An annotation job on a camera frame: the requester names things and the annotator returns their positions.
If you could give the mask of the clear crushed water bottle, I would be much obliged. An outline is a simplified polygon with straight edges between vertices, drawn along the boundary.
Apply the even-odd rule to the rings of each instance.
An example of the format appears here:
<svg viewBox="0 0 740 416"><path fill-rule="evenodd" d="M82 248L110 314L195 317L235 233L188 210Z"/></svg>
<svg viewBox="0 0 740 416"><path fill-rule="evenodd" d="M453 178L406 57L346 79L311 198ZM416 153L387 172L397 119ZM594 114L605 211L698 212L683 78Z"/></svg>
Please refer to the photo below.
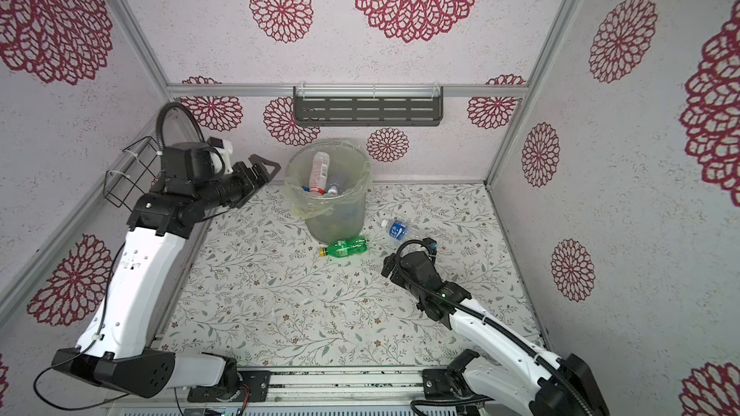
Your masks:
<svg viewBox="0 0 740 416"><path fill-rule="evenodd" d="M352 182L347 171L336 169L328 176L326 196L341 196L352 187Z"/></svg>

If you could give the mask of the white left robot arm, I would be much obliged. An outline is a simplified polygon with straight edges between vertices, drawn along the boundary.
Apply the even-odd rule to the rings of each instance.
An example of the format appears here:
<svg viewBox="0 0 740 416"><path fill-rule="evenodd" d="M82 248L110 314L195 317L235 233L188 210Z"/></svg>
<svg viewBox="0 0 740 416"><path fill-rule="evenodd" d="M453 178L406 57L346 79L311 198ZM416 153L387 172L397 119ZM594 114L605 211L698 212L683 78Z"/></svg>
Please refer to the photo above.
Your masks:
<svg viewBox="0 0 740 416"><path fill-rule="evenodd" d="M165 389L200 387L227 400L241 388L234 359L154 350L146 339L148 325L195 226L218 208L244 206L281 167L258 155L248 163L231 163L218 139L163 146L159 157L160 175L129 216L121 258L98 312L75 347L56 352L50 368L142 398Z"/></svg>

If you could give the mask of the green bottle yellow cap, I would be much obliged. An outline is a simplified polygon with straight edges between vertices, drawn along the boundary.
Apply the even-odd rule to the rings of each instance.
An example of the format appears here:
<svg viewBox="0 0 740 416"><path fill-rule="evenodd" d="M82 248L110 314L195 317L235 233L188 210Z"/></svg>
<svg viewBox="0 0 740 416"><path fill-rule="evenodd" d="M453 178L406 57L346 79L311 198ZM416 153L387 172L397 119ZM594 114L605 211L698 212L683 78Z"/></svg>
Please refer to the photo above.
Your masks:
<svg viewBox="0 0 740 416"><path fill-rule="evenodd" d="M352 255L362 254L367 250L367 242L364 237L355 237L347 240L339 240L327 247L320 248L321 257L346 258Z"/></svg>

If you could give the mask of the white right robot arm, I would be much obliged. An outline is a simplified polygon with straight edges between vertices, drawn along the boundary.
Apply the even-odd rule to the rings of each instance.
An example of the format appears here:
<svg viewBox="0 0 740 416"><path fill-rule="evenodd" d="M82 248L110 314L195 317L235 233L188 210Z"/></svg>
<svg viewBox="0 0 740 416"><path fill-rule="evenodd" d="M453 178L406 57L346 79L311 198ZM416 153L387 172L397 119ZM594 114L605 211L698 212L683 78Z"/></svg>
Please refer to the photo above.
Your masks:
<svg viewBox="0 0 740 416"><path fill-rule="evenodd" d="M383 260L382 275L412 294L430 320L475 346L445 369L423 372L425 397L410 404L415 414L425 406L453 406L460 414L477 415L487 403L516 415L609 414L583 359L562 358L498 321L470 292L441 278L433 254L393 253Z"/></svg>

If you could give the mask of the clear bottle red cap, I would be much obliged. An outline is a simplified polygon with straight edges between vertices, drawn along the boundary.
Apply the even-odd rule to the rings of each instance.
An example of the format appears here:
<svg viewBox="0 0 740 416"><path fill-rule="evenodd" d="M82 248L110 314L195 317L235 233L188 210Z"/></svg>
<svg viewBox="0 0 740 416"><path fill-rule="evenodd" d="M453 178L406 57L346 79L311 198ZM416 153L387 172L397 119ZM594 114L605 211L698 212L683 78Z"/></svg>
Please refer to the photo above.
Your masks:
<svg viewBox="0 0 740 416"><path fill-rule="evenodd" d="M323 195L326 192L331 157L327 152L318 151L312 159L308 190Z"/></svg>

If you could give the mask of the clear bottle blue label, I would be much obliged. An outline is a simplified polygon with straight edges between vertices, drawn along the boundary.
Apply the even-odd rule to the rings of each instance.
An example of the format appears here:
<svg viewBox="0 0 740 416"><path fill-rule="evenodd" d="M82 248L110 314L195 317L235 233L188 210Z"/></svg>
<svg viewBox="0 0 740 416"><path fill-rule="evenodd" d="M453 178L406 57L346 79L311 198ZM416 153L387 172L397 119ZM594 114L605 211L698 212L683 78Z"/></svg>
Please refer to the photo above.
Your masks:
<svg viewBox="0 0 740 416"><path fill-rule="evenodd" d="M381 228L385 237L394 244L402 244L412 237L412 228L408 223L399 219L381 221Z"/></svg>

